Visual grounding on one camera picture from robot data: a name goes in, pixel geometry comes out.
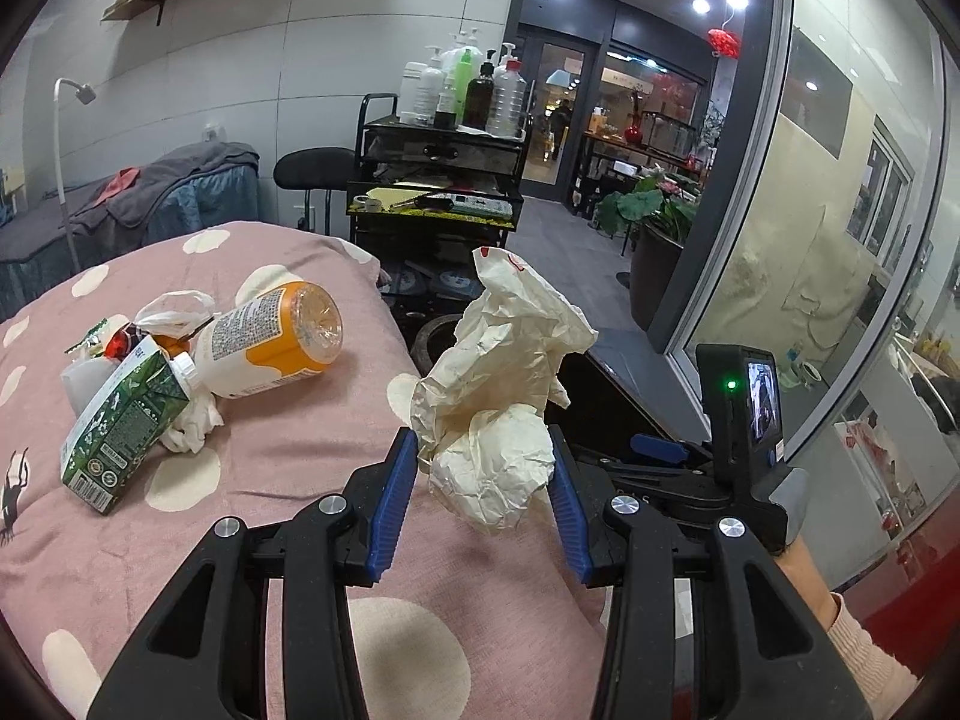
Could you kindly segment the cream sweater sleeve forearm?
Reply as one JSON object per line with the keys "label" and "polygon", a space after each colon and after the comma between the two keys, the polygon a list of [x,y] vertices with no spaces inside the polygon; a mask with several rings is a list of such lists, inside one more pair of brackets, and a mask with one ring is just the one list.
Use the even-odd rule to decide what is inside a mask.
{"label": "cream sweater sleeve forearm", "polygon": [[871,634],[846,608],[843,596],[833,593],[832,600],[836,617],[827,629],[828,639],[861,689],[872,717],[892,718],[918,688],[918,676],[872,640]]}

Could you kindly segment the person's right hand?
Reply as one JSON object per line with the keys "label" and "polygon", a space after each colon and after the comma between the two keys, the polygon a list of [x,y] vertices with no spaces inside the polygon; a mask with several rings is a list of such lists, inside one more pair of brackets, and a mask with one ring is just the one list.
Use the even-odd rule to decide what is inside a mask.
{"label": "person's right hand", "polygon": [[827,582],[818,572],[814,558],[804,539],[798,536],[786,550],[775,557],[776,565],[788,577],[800,598],[809,606],[825,631],[835,624],[838,617],[838,601]]}

